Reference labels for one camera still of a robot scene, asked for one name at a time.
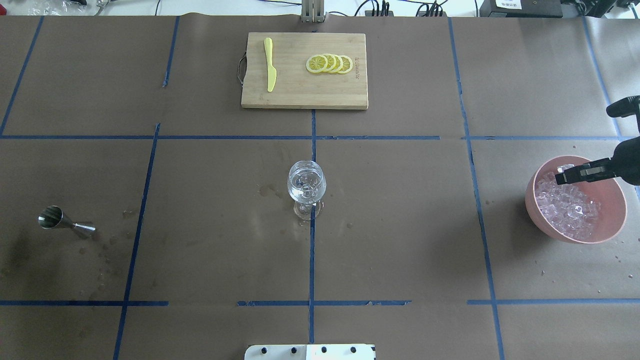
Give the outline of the steel double jigger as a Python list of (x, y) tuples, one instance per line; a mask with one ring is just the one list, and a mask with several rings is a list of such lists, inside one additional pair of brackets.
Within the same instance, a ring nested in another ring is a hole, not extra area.
[(77, 222), (57, 205), (50, 205), (38, 215), (38, 224), (44, 230), (69, 229), (80, 239), (90, 239), (98, 231), (91, 222)]

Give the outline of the pink bowl of ice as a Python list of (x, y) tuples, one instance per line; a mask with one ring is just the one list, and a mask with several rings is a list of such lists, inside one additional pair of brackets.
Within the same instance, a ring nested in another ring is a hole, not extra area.
[(627, 221), (627, 201), (612, 178), (558, 185), (554, 176), (587, 158), (566, 155), (540, 166), (525, 191), (531, 221), (553, 239), (574, 244), (600, 244), (617, 236)]

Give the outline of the clear wine glass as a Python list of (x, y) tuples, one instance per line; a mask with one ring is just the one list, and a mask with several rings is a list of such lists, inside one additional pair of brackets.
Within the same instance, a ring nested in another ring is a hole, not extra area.
[(327, 180), (317, 162), (295, 162), (288, 173), (286, 188), (294, 201), (294, 212), (302, 221), (310, 222), (320, 215)]

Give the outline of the black box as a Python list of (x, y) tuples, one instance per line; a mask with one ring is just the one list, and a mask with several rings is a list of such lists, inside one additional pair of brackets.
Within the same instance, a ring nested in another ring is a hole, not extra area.
[(560, 0), (483, 0), (480, 18), (562, 18)]

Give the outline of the lemon slice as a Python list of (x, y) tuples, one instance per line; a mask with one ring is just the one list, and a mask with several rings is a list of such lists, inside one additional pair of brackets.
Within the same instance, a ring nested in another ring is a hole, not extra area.
[(354, 66), (354, 61), (347, 55), (339, 55), (340, 61), (342, 62), (342, 66), (337, 71), (339, 75), (345, 75), (349, 73)]
[(322, 68), (323, 73), (331, 73), (336, 66), (336, 57), (334, 54), (322, 54), (321, 59), (324, 60), (324, 66)]
[(332, 74), (338, 73), (343, 68), (343, 64), (344, 64), (343, 59), (340, 55), (331, 54), (331, 56), (333, 59), (333, 64), (328, 71), (329, 73), (332, 73)]
[(321, 58), (320, 54), (313, 55), (309, 57), (306, 61), (306, 70), (312, 74), (322, 73), (322, 68), (324, 66), (324, 59)]

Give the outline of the wooden cutting board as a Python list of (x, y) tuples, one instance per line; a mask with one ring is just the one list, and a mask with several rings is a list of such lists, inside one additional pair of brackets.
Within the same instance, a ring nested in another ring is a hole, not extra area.
[[(277, 81), (267, 91), (265, 38), (273, 41)], [(349, 73), (310, 73), (309, 57), (345, 55)], [(368, 89), (367, 37), (363, 33), (250, 32), (241, 105), (245, 109), (366, 110)]]

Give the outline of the yellow plastic knife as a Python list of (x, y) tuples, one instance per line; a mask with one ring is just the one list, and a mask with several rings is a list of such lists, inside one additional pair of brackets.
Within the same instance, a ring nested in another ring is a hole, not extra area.
[(277, 69), (274, 66), (274, 41), (272, 38), (263, 39), (263, 49), (265, 51), (267, 92), (274, 91), (277, 82)]

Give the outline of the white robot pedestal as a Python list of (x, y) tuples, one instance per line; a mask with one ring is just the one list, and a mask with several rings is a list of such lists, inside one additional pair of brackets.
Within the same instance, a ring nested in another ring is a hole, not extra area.
[(376, 360), (374, 344), (256, 344), (247, 347), (245, 360)]

